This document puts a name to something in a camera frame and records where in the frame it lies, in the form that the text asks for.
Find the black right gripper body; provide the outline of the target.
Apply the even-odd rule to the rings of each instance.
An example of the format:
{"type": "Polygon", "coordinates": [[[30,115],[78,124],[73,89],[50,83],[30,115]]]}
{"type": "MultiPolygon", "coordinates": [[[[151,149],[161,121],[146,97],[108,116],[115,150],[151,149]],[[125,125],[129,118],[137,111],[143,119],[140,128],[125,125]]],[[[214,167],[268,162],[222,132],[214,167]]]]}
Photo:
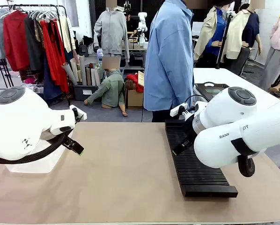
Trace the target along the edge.
{"type": "Polygon", "coordinates": [[[182,125],[182,130],[186,134],[186,137],[181,142],[183,147],[188,147],[194,144],[195,138],[197,137],[197,133],[195,132],[192,125],[193,120],[194,117],[190,117],[182,125]]]}

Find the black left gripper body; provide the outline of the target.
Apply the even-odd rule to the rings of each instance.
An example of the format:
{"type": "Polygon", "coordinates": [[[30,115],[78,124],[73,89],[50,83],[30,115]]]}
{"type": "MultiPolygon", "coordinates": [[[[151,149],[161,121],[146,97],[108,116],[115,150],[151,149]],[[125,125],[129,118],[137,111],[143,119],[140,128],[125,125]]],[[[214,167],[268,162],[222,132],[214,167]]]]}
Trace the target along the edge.
{"type": "Polygon", "coordinates": [[[75,148],[76,141],[74,141],[68,135],[63,135],[61,144],[66,148],[75,148]]]}

